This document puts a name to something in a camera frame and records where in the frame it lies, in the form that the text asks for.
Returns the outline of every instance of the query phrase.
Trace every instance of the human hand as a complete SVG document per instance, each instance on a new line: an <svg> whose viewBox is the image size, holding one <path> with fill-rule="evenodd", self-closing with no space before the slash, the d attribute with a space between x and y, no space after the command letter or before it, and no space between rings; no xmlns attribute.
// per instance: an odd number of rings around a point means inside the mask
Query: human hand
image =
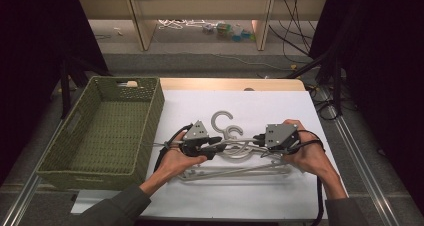
<svg viewBox="0 0 424 226"><path fill-rule="evenodd" d="M181 141L185 132L181 132L175 137L175 141ZM152 195L162 185L171 178L181 174L187 168L201 164L207 160L206 156L188 157L184 155L177 144L171 144L170 149L163 156L162 161L157 170L140 185L141 190L148 195Z"/></svg>
<svg viewBox="0 0 424 226"><path fill-rule="evenodd" d="M305 130L299 120L287 119L283 123L296 124L298 130ZM299 132L299 137L302 143L317 139L315 135L309 132ZM283 155L283 159L308 173L317 175L324 185L328 199L347 197L339 174L318 143L301 147L297 153Z"/></svg>

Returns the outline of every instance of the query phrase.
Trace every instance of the floor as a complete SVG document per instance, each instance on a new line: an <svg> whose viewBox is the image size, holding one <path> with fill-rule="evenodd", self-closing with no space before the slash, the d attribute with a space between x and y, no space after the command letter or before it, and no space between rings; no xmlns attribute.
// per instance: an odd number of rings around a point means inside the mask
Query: floor
<svg viewBox="0 0 424 226"><path fill-rule="evenodd" d="M222 39L216 34L207 35L201 28L183 25L180 29L166 27L159 29L158 23L154 40L148 51L141 52L135 37L133 25L129 21L90 21L98 39L100 49L110 72L114 75L144 75L159 77L222 77L222 78L280 78L302 67L311 59L299 53L297 49L283 44L271 31L267 36L264 51L256 50L256 44L249 39L235 42ZM246 21L227 21L239 24L246 30L252 30ZM300 22L302 33L313 36L314 29L309 22ZM272 22L275 31L284 36L289 22ZM297 47L307 50L299 35L288 33L287 40ZM305 85L316 85L312 69L300 79ZM317 104L317 111L324 105L322 101L331 94L331 85L318 85L311 97ZM81 89L73 91L73 100ZM369 133L368 126L360 110L349 97L347 86L343 87L343 116L337 120L332 117L332 108L324 107L317 113L331 151L340 170L343 182L350 197L360 205L370 225L424 225L424 217L416 208L412 198L394 172L390 162L379 152L378 143ZM59 87L52 92L51 104L44 112L32 141L24 148L21 157L4 185L0 188L0 219L3 221L8 210L14 204L23 185L31 176L39 158L48 145L60 122L61 95ZM384 213L379 213L375 198L358 170L346 137L340 133L340 125L345 125L352 135L354 145L363 156L372 178L381 189L383 198L393 210L395 223L388 224ZM76 217L70 214L76 191L59 191L41 180L32 200L27 205L20 225L70 225ZM163 222L144 222L145 225L163 225ZM166 225L198 225L196 222L165 222ZM327 225L323 220L320 225ZM257 223L239 223L239 225L258 225ZM305 225L303 222L283 222L279 225Z"/></svg>

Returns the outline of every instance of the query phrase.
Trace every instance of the woven basket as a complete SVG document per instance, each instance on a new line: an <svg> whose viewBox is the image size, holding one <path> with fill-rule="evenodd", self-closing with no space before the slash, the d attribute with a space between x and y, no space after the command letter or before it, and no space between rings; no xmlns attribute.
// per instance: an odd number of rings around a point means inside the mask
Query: woven basket
<svg viewBox="0 0 424 226"><path fill-rule="evenodd" d="M92 77L37 174L59 189L142 183L164 101L158 78Z"/></svg>

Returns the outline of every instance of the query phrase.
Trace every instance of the gray floor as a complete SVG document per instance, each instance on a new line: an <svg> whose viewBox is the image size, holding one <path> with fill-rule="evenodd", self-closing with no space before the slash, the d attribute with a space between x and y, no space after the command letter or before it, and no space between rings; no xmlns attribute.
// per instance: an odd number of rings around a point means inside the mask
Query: gray floor
<svg viewBox="0 0 424 226"><path fill-rule="evenodd" d="M251 30L249 22L239 23ZM254 41L233 42L219 39L216 35L205 35L201 29L183 27L176 29L157 29L155 40L149 51L138 49L137 39L132 23L128 21L92 21L93 30L98 36L99 46L104 53L106 63L114 75L143 75L159 77L220 77L220 78L279 78L291 71L291 66L301 67L302 63L289 61L282 53L282 43L272 32L267 37L265 51L257 51ZM272 27L283 35L285 32L278 22ZM309 23L302 22L304 34L313 35ZM288 34L288 39L302 47L300 37ZM285 52L290 59L310 61L293 47L285 45ZM300 79L305 84L315 84L317 69L310 70ZM323 100L325 85L314 100ZM344 88L343 97L348 99L348 89ZM364 155L385 197L389 201L399 225L424 225L424 218L416 208L413 200L394 172L390 162L377 153L378 144L370 134L361 112L354 109L354 102L343 102L343 118L354 139ZM52 101L44 112L43 120L24 148L21 157L4 185L0 188L0 219L3 220L18 196L23 184L37 164L50 137L53 135L61 115L61 95L56 89ZM337 130L336 122L321 119L321 124L329 141L332 153L340 170L342 179L350 197L355 198L370 225L384 225L376 206L359 175L345 142ZM70 214L73 199L77 192L58 191L42 181L32 198L20 225L69 225L75 217ZM280 225L304 225L301 222L281 223Z"/></svg>

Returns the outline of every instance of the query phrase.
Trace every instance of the metal bar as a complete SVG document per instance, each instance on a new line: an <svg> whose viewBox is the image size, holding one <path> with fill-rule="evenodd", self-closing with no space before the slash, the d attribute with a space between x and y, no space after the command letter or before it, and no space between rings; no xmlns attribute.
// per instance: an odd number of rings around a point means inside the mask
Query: metal bar
<svg viewBox="0 0 424 226"><path fill-rule="evenodd" d="M321 91L321 94L324 96L324 98L326 98L328 92L323 91L327 90L324 89ZM330 113L333 114L333 116L336 116L337 112L334 110L334 108L329 108ZM342 136L343 141L346 145L346 148L349 151L349 154L356 166L356 169L358 170L359 175L361 176L362 181L364 182L365 187L367 188L367 191L371 199L373 200L374 205L378 213L380 214L384 225L400 225L393 212L390 202L387 200L386 196L383 193L383 190L381 189L376 178L374 177L374 174L372 173L370 167L368 166L368 163L366 162L364 156L361 153L361 150L356 144L356 141L353 138L353 135L350 132L349 127L347 126L343 116L337 117L335 119L335 122L337 129L339 130L339 133Z"/></svg>
<svg viewBox="0 0 424 226"><path fill-rule="evenodd" d="M59 131L60 126L63 124L64 120L60 120L58 126L56 127L55 132L53 133L52 137L50 138L50 141L48 145L51 144L53 141L54 136ZM22 191L19 193L18 197L15 199L15 202L12 204L12 206L9 208L9 211L7 212L6 218L3 221L3 226L15 226L18 225L21 221L22 217L24 216L24 213L26 209L28 208L29 203L31 202L32 197L34 196L35 191L37 190L37 186L41 181L41 178L38 177L36 174L36 171L38 167L41 164L41 159L44 157L44 155L47 152L46 147L44 149L44 152L38 161L37 165L35 166L34 170L32 171L30 177L26 181L24 187L22 188Z"/></svg>

